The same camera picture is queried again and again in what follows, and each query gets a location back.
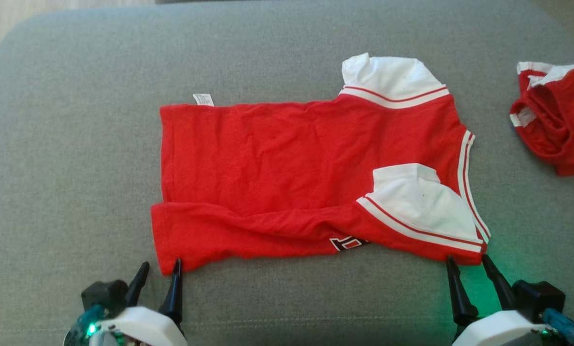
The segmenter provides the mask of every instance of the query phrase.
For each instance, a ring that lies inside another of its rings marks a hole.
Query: gray fabric surface
[[[548,280],[574,318],[574,177],[515,135],[518,61],[574,63],[574,40],[526,0],[203,2],[57,13],[0,48],[0,345],[55,345],[96,280],[151,277],[149,208],[161,201],[158,108],[331,99],[362,52],[418,57],[477,135],[470,182],[509,281]],[[471,300],[498,310],[482,267]],[[443,263],[370,245],[336,256],[232,259],[186,276],[201,345],[441,345],[454,333]]]

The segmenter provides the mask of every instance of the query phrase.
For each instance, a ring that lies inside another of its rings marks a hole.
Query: red garment
[[[557,175],[574,175],[574,65],[520,62],[521,97],[511,121],[524,143]]]
[[[162,273],[365,243],[479,264],[489,230],[468,187],[474,140],[417,59],[358,55],[331,101],[161,108]]]

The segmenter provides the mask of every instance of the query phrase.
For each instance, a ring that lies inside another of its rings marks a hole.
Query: green led light
[[[91,323],[90,326],[88,326],[88,331],[86,332],[86,335],[91,336],[93,334],[95,334],[97,332],[97,327]]]
[[[541,334],[541,337],[542,337],[543,339],[551,339],[551,338],[554,337],[553,332],[552,332],[552,331],[548,331],[547,329],[541,331],[540,334]]]

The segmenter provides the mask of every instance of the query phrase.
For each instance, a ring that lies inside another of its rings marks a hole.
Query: white tag
[[[210,94],[193,94],[193,97],[195,101],[197,101],[197,105],[214,106]]]

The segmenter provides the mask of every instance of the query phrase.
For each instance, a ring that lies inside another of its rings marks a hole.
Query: red t-shirt
[[[479,264],[489,230],[473,204],[474,140],[417,59],[342,63],[329,101],[161,108],[161,270],[231,256],[334,254],[367,242]]]
[[[521,96],[510,114],[515,130],[557,175],[574,175],[574,65],[520,62],[517,74]]]

